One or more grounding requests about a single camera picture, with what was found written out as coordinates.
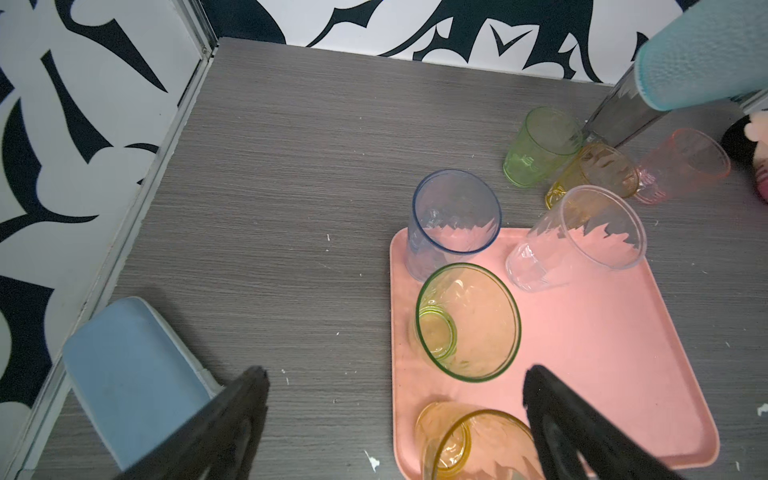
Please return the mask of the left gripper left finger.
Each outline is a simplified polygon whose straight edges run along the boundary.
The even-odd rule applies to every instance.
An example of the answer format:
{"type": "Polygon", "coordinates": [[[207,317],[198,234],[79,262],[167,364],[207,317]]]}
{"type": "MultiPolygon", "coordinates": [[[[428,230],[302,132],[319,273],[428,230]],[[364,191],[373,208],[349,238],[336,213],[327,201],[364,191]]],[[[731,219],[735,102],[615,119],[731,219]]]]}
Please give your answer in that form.
{"type": "Polygon", "coordinates": [[[247,479],[268,411],[269,377],[251,366],[120,479],[247,479]]]}

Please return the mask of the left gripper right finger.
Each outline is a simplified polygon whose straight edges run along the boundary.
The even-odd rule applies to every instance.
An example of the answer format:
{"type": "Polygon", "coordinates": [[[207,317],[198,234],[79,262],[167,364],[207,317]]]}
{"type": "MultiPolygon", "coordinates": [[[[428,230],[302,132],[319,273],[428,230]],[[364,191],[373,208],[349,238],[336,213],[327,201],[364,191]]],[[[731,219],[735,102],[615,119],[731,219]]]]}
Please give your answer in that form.
{"type": "Polygon", "coordinates": [[[679,479],[542,365],[525,375],[523,405],[544,477],[679,479]]]}

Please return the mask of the pink tray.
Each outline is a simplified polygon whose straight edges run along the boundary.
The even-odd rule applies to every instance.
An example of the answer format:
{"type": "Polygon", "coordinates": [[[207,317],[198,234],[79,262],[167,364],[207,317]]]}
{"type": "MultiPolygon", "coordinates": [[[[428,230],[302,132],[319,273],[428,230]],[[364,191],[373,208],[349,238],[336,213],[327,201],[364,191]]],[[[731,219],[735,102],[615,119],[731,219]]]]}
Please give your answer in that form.
{"type": "Polygon", "coordinates": [[[427,404],[453,400],[523,418],[524,376],[535,364],[668,467],[717,459],[717,427],[646,262],[541,292],[515,290],[522,317],[515,359],[500,377],[468,383],[439,370],[417,341],[421,286],[406,269],[406,246],[399,231],[389,247],[393,449],[406,478],[421,475],[414,426],[427,404]]]}

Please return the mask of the amber tall glass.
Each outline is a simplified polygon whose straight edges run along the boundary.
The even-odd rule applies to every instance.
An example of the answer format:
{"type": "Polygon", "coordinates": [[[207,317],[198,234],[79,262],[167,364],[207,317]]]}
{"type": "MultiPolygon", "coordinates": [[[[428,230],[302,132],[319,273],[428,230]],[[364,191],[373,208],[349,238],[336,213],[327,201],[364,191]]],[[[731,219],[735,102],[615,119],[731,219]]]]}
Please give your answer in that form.
{"type": "Polygon", "coordinates": [[[459,402],[433,402],[418,416],[423,479],[542,479],[533,435],[517,417],[459,402]]]}

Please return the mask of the yellow-green glass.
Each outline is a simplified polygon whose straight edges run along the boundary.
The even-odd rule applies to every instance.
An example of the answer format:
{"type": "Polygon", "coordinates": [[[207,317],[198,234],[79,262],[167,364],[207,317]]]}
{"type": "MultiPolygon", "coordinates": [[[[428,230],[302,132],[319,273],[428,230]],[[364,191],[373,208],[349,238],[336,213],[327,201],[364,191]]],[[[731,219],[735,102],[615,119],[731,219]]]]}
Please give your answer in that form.
{"type": "Polygon", "coordinates": [[[449,377],[489,382],[504,374],[522,343],[515,298],[493,272],[459,262],[423,283],[408,327],[414,353],[449,377]]]}

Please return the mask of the clear tall glass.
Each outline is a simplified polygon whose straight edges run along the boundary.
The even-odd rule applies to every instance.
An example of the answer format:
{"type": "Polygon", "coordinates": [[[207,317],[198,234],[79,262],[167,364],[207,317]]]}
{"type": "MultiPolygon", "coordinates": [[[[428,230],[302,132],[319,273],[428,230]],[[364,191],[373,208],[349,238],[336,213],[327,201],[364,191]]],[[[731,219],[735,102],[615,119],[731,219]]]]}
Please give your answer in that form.
{"type": "Polygon", "coordinates": [[[646,251],[645,228],[633,208],[605,188],[581,185],[528,231],[505,270],[518,288],[539,292],[632,268],[646,251]]]}

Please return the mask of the blue-purple glass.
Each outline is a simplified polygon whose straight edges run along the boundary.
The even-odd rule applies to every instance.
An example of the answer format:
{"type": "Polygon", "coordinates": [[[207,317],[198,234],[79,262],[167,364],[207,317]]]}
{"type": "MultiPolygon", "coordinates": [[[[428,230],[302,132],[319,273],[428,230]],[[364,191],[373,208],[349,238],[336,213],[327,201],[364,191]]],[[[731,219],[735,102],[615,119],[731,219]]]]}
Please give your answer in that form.
{"type": "Polygon", "coordinates": [[[496,240],[501,223],[500,202],[481,178],[458,169],[435,171],[412,196],[406,268],[423,282],[445,265],[466,262],[496,240]]]}

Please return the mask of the green small glass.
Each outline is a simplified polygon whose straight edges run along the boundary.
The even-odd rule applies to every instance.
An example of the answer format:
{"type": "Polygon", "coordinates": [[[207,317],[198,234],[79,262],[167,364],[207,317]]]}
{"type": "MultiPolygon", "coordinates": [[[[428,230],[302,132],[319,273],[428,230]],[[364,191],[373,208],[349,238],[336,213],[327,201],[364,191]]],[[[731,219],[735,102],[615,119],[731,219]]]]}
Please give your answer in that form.
{"type": "Polygon", "coordinates": [[[571,160],[584,142],[582,123],[556,108],[532,109],[511,142],[503,173],[513,185],[528,188],[571,160]]]}

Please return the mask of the pink glass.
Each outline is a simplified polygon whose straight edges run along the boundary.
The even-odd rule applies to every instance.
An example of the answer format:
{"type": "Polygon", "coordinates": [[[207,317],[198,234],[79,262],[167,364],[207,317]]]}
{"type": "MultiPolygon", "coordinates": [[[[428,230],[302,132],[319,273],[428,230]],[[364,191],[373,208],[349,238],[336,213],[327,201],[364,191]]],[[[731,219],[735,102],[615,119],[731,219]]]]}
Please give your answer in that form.
{"type": "Polygon", "coordinates": [[[718,142],[692,128],[676,130],[636,164],[634,198],[647,205],[696,192],[730,174],[731,161],[718,142]]]}

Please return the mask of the dark grey glass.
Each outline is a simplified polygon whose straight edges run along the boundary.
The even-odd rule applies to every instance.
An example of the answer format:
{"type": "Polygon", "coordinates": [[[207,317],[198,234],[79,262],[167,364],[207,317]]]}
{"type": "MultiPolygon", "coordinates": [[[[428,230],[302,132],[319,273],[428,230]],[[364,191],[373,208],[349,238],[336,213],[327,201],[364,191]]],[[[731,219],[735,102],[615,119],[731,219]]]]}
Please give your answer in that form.
{"type": "Polygon", "coordinates": [[[642,98],[631,65],[586,122],[584,144],[619,148],[665,115],[642,98]]]}

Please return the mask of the teal glass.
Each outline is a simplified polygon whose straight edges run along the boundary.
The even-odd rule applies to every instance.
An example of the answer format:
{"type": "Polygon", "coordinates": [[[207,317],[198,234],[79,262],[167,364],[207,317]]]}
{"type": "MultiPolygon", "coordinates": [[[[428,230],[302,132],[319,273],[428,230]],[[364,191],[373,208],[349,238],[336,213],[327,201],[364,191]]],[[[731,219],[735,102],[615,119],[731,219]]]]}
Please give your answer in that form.
{"type": "Polygon", "coordinates": [[[700,1],[639,50],[640,96],[671,111],[767,88],[767,3],[700,1]]]}

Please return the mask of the light blue grey dish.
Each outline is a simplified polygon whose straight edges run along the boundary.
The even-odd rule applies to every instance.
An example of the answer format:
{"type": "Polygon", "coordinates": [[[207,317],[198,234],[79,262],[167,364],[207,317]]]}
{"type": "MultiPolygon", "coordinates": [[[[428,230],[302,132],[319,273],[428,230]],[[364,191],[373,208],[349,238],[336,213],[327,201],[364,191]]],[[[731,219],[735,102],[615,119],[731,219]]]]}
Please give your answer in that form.
{"type": "Polygon", "coordinates": [[[223,387],[149,303],[119,299],[64,344],[73,391],[103,444],[127,470],[223,387]]]}

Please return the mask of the yellow short glass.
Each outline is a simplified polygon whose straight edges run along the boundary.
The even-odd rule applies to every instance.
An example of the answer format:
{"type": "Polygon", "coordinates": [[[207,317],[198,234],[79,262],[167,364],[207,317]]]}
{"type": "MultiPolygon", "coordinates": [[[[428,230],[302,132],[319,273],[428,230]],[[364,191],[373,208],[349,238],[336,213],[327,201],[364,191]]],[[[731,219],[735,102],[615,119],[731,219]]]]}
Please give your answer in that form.
{"type": "Polygon", "coordinates": [[[565,194],[581,185],[593,185],[611,191],[623,199],[632,197],[639,188],[639,175],[631,159],[600,142],[583,147],[545,195],[551,209],[565,194]]]}

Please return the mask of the pink plush doll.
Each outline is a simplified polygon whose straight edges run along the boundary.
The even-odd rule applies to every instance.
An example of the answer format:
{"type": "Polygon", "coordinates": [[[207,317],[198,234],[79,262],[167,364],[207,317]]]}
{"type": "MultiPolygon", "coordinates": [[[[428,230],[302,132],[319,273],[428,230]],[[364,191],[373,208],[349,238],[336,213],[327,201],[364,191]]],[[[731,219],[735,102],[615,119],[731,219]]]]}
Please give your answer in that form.
{"type": "Polygon", "coordinates": [[[752,164],[756,189],[762,199],[767,201],[767,111],[750,114],[743,133],[747,140],[755,143],[752,164]]]}

